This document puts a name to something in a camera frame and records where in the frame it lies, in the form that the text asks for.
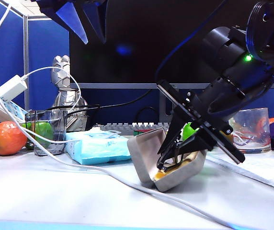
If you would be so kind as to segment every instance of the silver robot figurine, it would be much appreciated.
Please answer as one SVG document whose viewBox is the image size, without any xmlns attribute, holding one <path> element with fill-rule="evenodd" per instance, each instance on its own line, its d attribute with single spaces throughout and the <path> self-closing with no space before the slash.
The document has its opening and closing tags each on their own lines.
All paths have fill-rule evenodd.
<svg viewBox="0 0 274 230">
<path fill-rule="evenodd" d="M 70 58 L 67 55 L 63 57 L 56 56 L 53 60 L 54 67 L 60 67 L 70 73 Z M 58 95 L 54 101 L 55 106 L 72 106 L 79 97 L 77 89 L 70 88 L 70 76 L 60 69 L 51 70 L 51 81 L 58 88 Z M 87 102 L 82 97 L 77 105 L 87 105 Z M 69 110 L 70 108 L 60 108 L 60 110 Z M 67 131 L 84 131 L 86 128 L 87 115 L 86 111 L 72 114 L 67 120 Z"/>
</svg>

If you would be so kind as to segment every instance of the green led light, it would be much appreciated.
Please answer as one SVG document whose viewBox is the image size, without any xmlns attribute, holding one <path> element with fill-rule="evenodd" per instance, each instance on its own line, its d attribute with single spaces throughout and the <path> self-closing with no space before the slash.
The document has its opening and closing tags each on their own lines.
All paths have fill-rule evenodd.
<svg viewBox="0 0 274 230">
<path fill-rule="evenodd" d="M 246 55 L 245 57 L 244 57 L 244 61 L 252 61 L 252 55 L 251 54 L 249 54 L 249 55 Z"/>
</svg>

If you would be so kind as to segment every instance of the glass cup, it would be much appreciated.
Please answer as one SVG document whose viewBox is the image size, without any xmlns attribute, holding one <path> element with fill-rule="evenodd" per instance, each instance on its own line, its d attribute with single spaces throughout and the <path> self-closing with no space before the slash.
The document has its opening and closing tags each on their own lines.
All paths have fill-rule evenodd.
<svg viewBox="0 0 274 230">
<path fill-rule="evenodd" d="M 240 110 L 229 121 L 233 144 L 243 153 L 271 150 L 268 108 Z"/>
<path fill-rule="evenodd" d="M 61 141 L 66 138 L 67 111 L 38 111 L 31 110 L 25 115 L 27 129 L 49 140 Z M 45 149 L 53 155 L 64 153 L 65 144 L 54 144 L 32 135 Z M 38 156 L 46 156 L 41 149 L 34 145 L 34 153 Z"/>
</svg>

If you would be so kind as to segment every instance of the paper sheet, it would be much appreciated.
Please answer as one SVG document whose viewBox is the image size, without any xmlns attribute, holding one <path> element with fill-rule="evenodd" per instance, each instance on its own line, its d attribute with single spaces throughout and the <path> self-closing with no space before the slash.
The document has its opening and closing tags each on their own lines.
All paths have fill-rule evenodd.
<svg viewBox="0 0 274 230">
<path fill-rule="evenodd" d="M 206 159 L 274 187 L 274 151 L 245 154 L 246 160 L 237 165 L 220 149 L 207 153 Z"/>
</svg>

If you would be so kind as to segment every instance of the green lime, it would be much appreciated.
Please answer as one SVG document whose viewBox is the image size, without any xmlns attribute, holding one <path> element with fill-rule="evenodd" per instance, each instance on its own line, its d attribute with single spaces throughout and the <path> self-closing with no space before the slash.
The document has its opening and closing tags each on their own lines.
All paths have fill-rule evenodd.
<svg viewBox="0 0 274 230">
<path fill-rule="evenodd" d="M 34 125 L 31 122 L 26 122 L 26 123 L 22 123 L 21 126 L 24 128 L 27 128 L 31 131 L 35 130 L 36 134 L 39 134 L 41 136 L 43 136 L 46 139 L 49 140 L 53 140 L 53 129 L 52 126 L 50 125 L 50 123 L 48 122 L 36 122 L 35 123 L 35 129 L 34 129 Z M 42 146 L 44 146 L 45 148 L 49 146 L 49 142 L 42 140 L 39 137 L 34 137 L 36 141 L 38 141 Z M 25 145 L 25 147 L 29 150 L 33 150 L 34 149 L 34 145 L 33 143 L 30 143 L 29 141 L 27 142 L 27 144 Z"/>
</svg>

